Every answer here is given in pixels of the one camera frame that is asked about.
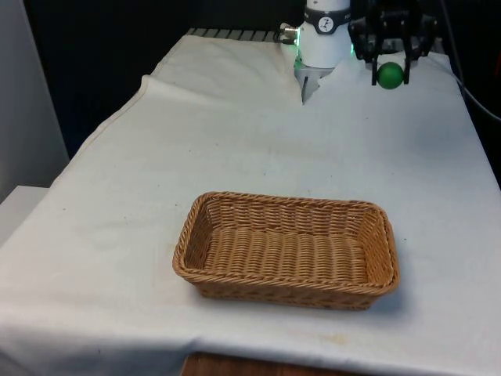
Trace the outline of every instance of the basket rim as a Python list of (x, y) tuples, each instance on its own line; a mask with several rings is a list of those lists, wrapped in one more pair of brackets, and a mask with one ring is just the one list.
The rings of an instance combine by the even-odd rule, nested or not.
[[(333, 280), (317, 280), (312, 278), (297, 278), (297, 277), (265, 277), (260, 274), (253, 273), (221, 273), (216, 271), (207, 271), (203, 269), (188, 268), (185, 264), (185, 255), (188, 240), (193, 230), (195, 218), (199, 215), (201, 208), (211, 199), (215, 198), (234, 198), (245, 201), (272, 201), (276, 204), (277, 199), (280, 199), (283, 204), (292, 205), (312, 205), (320, 206), (322, 204), (336, 204), (347, 205), (364, 204), (372, 208), (381, 215), (384, 224), (384, 233), (387, 240), (387, 252), (390, 256), (391, 276), (384, 284), (364, 283), (355, 284), (352, 282), (336, 282)], [(306, 287), (316, 291), (329, 291), (329, 292), (345, 292), (360, 295), (379, 296), (387, 294), (388, 292), (396, 289), (399, 283), (398, 260), (395, 249), (395, 239), (393, 230), (388, 220), (386, 212), (378, 205), (359, 200), (330, 200), (330, 199), (317, 199), (317, 198), (300, 198), (300, 197), (279, 197), (269, 196), (264, 194), (252, 193), (235, 193), (235, 192), (208, 192), (200, 195), (194, 202), (188, 214), (188, 218), (182, 228), (179, 241), (175, 247), (174, 257), (172, 259), (172, 267), (174, 271), (192, 284), (202, 284), (204, 282), (211, 283), (225, 283), (225, 284), (239, 284), (239, 285), (253, 285), (253, 286), (287, 286), (287, 287)]]

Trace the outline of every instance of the white wall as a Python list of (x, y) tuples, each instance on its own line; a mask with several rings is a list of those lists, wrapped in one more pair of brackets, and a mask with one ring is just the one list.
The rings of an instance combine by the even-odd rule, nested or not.
[(68, 162), (22, 0), (0, 0), (0, 202)]

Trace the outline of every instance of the table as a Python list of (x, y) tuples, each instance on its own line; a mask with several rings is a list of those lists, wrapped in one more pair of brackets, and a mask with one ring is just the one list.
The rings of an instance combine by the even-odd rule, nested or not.
[[(499, 374), (501, 196), (446, 57), (420, 60), (394, 91), (346, 59), (305, 106), (293, 59), (272, 43), (189, 36), (143, 78), (0, 250), (3, 367), (176, 374), (206, 351)], [(171, 257), (211, 190), (380, 205), (399, 289), (362, 313), (201, 298)]]
[(181, 376), (357, 376), (356, 374), (328, 371), (259, 360), (193, 354), (186, 358)]

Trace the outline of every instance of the green ball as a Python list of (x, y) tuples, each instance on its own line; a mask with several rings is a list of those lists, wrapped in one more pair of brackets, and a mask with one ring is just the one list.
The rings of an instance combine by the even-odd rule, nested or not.
[(377, 71), (377, 83), (384, 89), (396, 89), (403, 81), (404, 71), (397, 63), (384, 63)]

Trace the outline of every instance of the cable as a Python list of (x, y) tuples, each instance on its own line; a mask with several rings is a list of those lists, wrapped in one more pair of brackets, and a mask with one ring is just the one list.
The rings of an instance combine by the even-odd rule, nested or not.
[[(457, 83), (460, 85), (461, 88), (461, 95), (463, 98), (465, 98), (465, 95), (468, 96), (482, 111), (484, 111), (488, 116), (493, 118), (496, 121), (501, 122), (501, 117), (497, 116), (493, 112), (491, 112), (487, 107), (485, 107), (480, 101), (473, 96), (473, 94), (470, 92), (470, 90), (467, 89), (467, 87), (464, 84), (464, 76), (463, 76), (463, 68), (461, 67), (461, 62), (460, 62), (460, 56), (457, 53), (457, 47), (456, 47), (456, 40), (454, 39), (454, 34), (452, 32), (452, 25), (451, 25), (451, 20), (449, 19), (449, 12), (447, 11), (447, 6), (445, 5), (445, 0), (440, 0), (440, 3), (442, 4), (442, 11), (444, 13), (444, 18), (445, 18), (445, 25), (447, 26), (447, 32), (449, 33), (449, 40), (451, 42), (451, 47), (452, 47), (452, 54), (454, 55), (454, 60), (456, 60), (456, 66), (458, 73), (460, 74), (459, 77), (457, 77), (453, 72), (450, 72), (450, 74), (456, 79)], [(439, 63), (437, 60), (431, 59), (435, 63), (441, 65), (443, 68), (447, 69), (448, 68), (444, 67), (441, 63)]]
[(470, 98), (471, 100), (473, 100), (473, 102), (482, 110), (484, 111), (488, 116), (490, 116), (491, 118), (493, 118), (494, 120), (496, 121), (499, 121), (501, 122), (501, 117), (497, 116), (496, 114), (494, 114), (493, 112), (491, 112), (486, 106), (484, 106), (482, 103), (480, 103), (480, 101), (475, 98), (473, 96), (473, 94), (471, 93), (470, 90), (468, 90), (465, 86), (464, 86), (464, 83), (461, 82), (461, 79), (458, 78), (448, 67), (446, 67), (444, 64), (442, 64), (440, 61), (434, 59), (433, 57), (431, 56), (428, 56), (428, 59), (430, 61), (433, 61), (434, 63), (436, 63), (440, 68), (443, 68), (445, 71), (447, 71), (447, 73), (449, 73), (451, 76), (453, 76), (457, 83), (459, 84), (460, 88), (462, 88), (464, 90), (464, 93), (467, 95), (468, 98)]
[(449, 11), (447, 10), (447, 6), (445, 5), (445, 0), (440, 0), (442, 4), (442, 12), (444, 13), (445, 25), (447, 26), (447, 32), (449, 33), (449, 40), (452, 47), (452, 54), (454, 55), (454, 60), (456, 61), (457, 71), (460, 74), (461, 79), (461, 95), (464, 98), (464, 94), (466, 92), (464, 87), (464, 76), (463, 76), (463, 68), (461, 67), (460, 55), (457, 53), (456, 40), (454, 39), (454, 33), (452, 32), (451, 20), (449, 19)]

